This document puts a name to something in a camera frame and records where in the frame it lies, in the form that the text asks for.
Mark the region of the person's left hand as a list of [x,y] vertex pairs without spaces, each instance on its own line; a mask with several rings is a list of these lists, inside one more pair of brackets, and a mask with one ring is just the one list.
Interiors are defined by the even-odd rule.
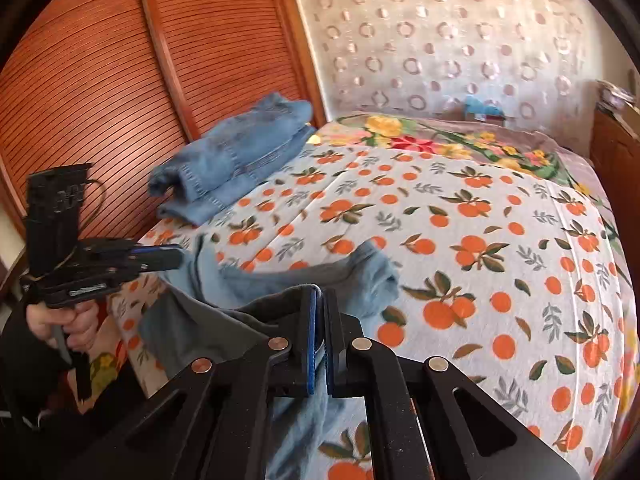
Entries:
[[95,301],[61,309],[50,309],[43,302],[29,304],[26,307],[26,322],[34,336],[52,348],[58,346],[53,330],[60,328],[67,335],[66,344],[70,350],[88,352],[98,333],[99,306]]

